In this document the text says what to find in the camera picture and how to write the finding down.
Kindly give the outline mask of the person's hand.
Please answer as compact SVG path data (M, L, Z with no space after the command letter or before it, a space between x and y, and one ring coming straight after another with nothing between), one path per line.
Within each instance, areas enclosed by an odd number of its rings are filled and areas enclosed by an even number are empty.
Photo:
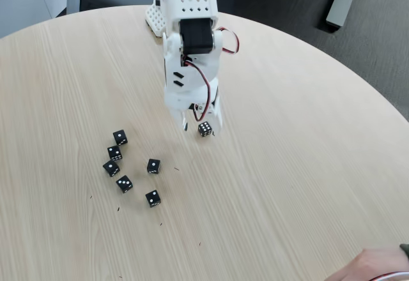
M372 280L391 273L408 272L408 257L399 247L364 249L325 281Z

